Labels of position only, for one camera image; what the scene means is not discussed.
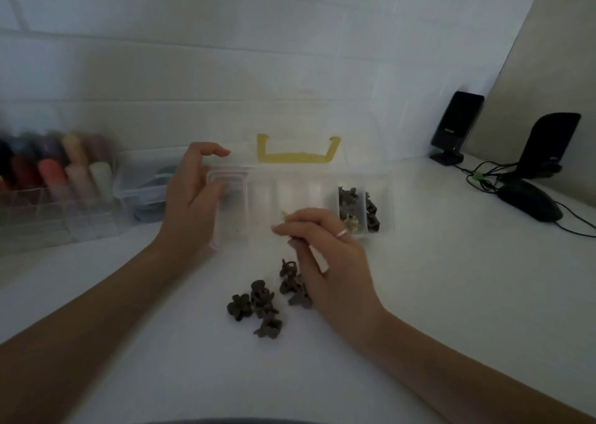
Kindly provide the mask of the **black desktop speaker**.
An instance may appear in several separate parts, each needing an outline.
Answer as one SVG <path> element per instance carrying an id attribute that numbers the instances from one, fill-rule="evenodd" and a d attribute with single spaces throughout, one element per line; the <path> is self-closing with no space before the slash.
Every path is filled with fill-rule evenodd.
<path id="1" fill-rule="evenodd" d="M 429 158 L 443 166 L 455 166 L 464 160 L 460 152 L 472 130 L 485 97 L 466 91 L 456 91 L 452 96 L 431 139 L 431 147 L 437 149 Z"/>
<path id="2" fill-rule="evenodd" d="M 582 115 L 556 112 L 534 124 L 514 170 L 519 179 L 548 179 L 562 171 L 561 160 Z"/>

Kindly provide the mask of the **cluster of dark brown clips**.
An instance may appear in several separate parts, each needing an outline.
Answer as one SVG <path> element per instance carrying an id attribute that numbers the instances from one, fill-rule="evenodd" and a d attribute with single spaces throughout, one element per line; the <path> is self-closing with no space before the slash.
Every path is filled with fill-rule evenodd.
<path id="1" fill-rule="evenodd" d="M 378 208 L 372 202 L 368 192 L 365 193 L 365 204 L 367 230 L 369 233 L 378 233 L 381 227 L 381 223 L 377 217 Z"/>

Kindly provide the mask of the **pile of brown flower clips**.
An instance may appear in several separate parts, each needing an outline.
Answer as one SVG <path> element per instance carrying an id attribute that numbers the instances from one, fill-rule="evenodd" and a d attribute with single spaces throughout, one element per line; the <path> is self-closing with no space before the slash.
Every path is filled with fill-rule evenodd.
<path id="1" fill-rule="evenodd" d="M 296 261 L 282 259 L 279 270 L 279 293 L 282 297 L 290 294 L 289 306 L 298 306 L 304 309 L 312 308 L 313 301 L 310 297 L 302 274 Z M 259 327 L 253 332 L 258 338 L 277 339 L 283 327 L 280 311 L 274 303 L 275 293 L 264 280 L 256 280 L 250 285 L 250 292 L 233 295 L 227 304 L 227 313 L 236 322 L 256 315 L 260 320 Z"/>

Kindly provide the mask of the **person's left forearm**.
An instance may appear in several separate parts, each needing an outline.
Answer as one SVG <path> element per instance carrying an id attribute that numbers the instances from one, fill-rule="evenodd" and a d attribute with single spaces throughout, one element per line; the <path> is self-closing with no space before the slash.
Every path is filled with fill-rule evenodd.
<path id="1" fill-rule="evenodd" d="M 113 274 L 0 344 L 0 424 L 60 423 L 210 239 L 160 233 Z"/>

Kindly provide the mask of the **clear plastic storage organizer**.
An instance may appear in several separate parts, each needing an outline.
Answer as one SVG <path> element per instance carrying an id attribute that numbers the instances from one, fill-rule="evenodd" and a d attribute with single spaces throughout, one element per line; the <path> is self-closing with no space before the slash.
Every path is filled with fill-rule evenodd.
<path id="1" fill-rule="evenodd" d="M 115 198 L 90 207 L 78 202 L 0 206 L 0 256 L 115 237 L 129 226 Z"/>

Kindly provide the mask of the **cluster of grey hair clips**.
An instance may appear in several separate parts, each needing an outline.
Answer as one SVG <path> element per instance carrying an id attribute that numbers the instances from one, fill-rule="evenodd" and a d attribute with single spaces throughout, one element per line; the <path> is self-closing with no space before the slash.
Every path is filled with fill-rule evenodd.
<path id="1" fill-rule="evenodd" d="M 349 218 L 360 221 L 363 215 L 363 201 L 357 187 L 338 187 L 339 217 L 342 221 Z"/>

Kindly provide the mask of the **clear plastic tub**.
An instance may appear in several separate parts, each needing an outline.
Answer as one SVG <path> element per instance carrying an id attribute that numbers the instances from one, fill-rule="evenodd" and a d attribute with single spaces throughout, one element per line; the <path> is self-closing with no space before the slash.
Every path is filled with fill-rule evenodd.
<path id="1" fill-rule="evenodd" d="M 183 158 L 185 149 L 125 151 L 117 159 L 113 195 L 131 225 L 163 220 L 166 188 Z"/>

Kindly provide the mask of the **black computer mouse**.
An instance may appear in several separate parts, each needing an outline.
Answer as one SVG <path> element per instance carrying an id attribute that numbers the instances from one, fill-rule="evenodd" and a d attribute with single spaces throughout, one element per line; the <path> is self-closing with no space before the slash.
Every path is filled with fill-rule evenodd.
<path id="1" fill-rule="evenodd" d="M 561 209 L 548 194 L 525 180 L 504 183 L 495 194 L 501 201 L 538 222 L 557 223 L 563 217 Z"/>

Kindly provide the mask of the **clear organizer box yellow handle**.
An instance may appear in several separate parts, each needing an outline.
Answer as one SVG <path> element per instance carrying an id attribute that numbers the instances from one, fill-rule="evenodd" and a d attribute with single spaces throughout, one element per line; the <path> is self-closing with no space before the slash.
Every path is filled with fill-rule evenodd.
<path id="1" fill-rule="evenodd" d="M 212 248 L 272 239 L 270 227 L 282 223 L 280 210 L 323 208 L 339 217 L 339 186 L 357 187 L 362 196 L 362 228 L 351 235 L 377 238 L 394 231 L 391 172 L 374 113 L 282 113 L 233 128 L 237 138 L 226 142 L 230 157 L 214 161 L 207 175 L 208 182 L 228 185 Z M 367 230 L 366 192 L 378 208 L 378 233 Z"/>

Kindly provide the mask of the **person's left hand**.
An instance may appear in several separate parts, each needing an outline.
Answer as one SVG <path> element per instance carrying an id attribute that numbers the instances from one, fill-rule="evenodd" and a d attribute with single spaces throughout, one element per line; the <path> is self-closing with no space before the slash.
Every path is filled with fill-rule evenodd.
<path id="1" fill-rule="evenodd" d="M 219 202 L 205 202 L 210 168 L 206 156 L 228 157 L 231 151 L 215 142 L 193 142 L 185 151 L 166 188 L 166 212 L 156 242 L 176 256 L 191 257 L 212 239 Z"/>

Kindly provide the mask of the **person's right forearm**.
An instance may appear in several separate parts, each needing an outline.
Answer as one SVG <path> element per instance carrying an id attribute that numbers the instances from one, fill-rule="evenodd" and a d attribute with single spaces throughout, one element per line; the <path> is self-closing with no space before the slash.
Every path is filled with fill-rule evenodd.
<path id="1" fill-rule="evenodd" d="M 449 424 L 596 424 L 596 417 L 441 344 L 384 309 L 342 337 Z"/>

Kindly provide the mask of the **row of coloured rolls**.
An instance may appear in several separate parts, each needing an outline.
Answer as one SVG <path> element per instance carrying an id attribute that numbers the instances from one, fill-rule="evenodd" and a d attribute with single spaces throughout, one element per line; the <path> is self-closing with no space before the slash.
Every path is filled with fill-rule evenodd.
<path id="1" fill-rule="evenodd" d="M 0 133 L 0 206 L 114 201 L 115 155 L 95 133 Z"/>

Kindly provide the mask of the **person's right hand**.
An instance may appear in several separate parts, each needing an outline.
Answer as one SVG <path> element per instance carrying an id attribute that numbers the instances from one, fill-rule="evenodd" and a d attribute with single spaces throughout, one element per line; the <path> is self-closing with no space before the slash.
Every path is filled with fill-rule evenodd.
<path id="1" fill-rule="evenodd" d="M 289 221 L 272 225 L 278 236 L 297 237 L 316 248 L 328 262 L 327 279 L 304 280 L 322 318 L 351 345 L 365 342 L 385 309 L 374 288 L 364 248 L 346 231 L 339 217 L 322 208 L 294 212 Z"/>

